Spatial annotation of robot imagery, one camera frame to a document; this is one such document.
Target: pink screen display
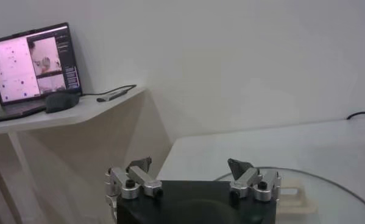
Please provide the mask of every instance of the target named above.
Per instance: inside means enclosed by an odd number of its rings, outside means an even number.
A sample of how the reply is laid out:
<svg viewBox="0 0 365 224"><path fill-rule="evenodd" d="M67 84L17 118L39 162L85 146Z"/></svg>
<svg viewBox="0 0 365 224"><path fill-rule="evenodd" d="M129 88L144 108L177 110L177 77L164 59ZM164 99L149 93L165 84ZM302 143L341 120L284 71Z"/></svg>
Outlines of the pink screen display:
<svg viewBox="0 0 365 224"><path fill-rule="evenodd" d="M37 97L66 89L55 37L29 44L29 37L0 41L0 95L3 102Z"/></svg>

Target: laptop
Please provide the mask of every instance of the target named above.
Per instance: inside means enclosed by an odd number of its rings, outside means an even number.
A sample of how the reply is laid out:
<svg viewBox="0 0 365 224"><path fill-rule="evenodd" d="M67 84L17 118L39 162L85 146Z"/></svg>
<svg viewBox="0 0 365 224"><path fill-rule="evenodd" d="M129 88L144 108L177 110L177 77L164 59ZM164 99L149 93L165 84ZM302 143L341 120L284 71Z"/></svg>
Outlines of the laptop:
<svg viewBox="0 0 365 224"><path fill-rule="evenodd" d="M58 91L82 95L68 23L0 38L0 121L45 110Z"/></svg>

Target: person on screen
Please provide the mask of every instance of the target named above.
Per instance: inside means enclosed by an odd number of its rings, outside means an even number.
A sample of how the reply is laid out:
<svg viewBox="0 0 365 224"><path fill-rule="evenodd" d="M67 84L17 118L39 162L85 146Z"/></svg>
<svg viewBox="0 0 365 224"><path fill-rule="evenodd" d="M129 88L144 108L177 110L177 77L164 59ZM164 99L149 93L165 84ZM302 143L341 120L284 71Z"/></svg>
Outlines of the person on screen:
<svg viewBox="0 0 365 224"><path fill-rule="evenodd" d="M35 51L36 45L34 42L29 42L29 52L30 57L32 59L32 63L34 64L36 75L40 75L51 67L51 61L48 57L44 57L41 61L34 60L32 57L33 52Z"/></svg>

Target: table surface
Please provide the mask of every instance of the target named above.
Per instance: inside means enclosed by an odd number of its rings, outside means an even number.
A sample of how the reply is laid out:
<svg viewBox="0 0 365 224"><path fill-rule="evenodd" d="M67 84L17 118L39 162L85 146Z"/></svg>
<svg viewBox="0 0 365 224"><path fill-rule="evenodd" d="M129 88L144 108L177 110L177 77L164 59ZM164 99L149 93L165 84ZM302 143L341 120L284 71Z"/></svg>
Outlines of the table surface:
<svg viewBox="0 0 365 224"><path fill-rule="evenodd" d="M214 180L229 158L311 172L365 199L365 118L180 138L157 178Z"/></svg>
<svg viewBox="0 0 365 224"><path fill-rule="evenodd" d="M28 117L2 121L0 122L0 134L81 123L123 103L144 90L143 87L136 87L117 99L101 103L96 101L97 96L84 96L80 98L78 105L65 111L51 114L42 111Z"/></svg>

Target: black screw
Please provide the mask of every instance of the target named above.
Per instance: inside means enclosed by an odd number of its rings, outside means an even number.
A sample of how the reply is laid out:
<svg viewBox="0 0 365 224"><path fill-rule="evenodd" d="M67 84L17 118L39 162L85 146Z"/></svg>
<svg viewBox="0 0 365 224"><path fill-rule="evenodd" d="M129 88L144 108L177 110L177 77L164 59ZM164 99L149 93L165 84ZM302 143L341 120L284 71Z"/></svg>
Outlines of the black screw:
<svg viewBox="0 0 365 224"><path fill-rule="evenodd" d="M237 205L239 204L239 200L240 200L240 194L237 191L231 191L230 192L230 201L232 205Z"/></svg>
<svg viewBox="0 0 365 224"><path fill-rule="evenodd" d="M133 188L133 187L135 187L135 181L131 180L131 179L127 180L126 181L126 188Z"/></svg>
<svg viewBox="0 0 365 224"><path fill-rule="evenodd" d="M155 199L159 199L160 197L163 196L163 190L160 188L155 188L153 193Z"/></svg>
<svg viewBox="0 0 365 224"><path fill-rule="evenodd" d="M261 181L258 183L258 189L259 190L266 190L268 188L268 184L264 181Z"/></svg>

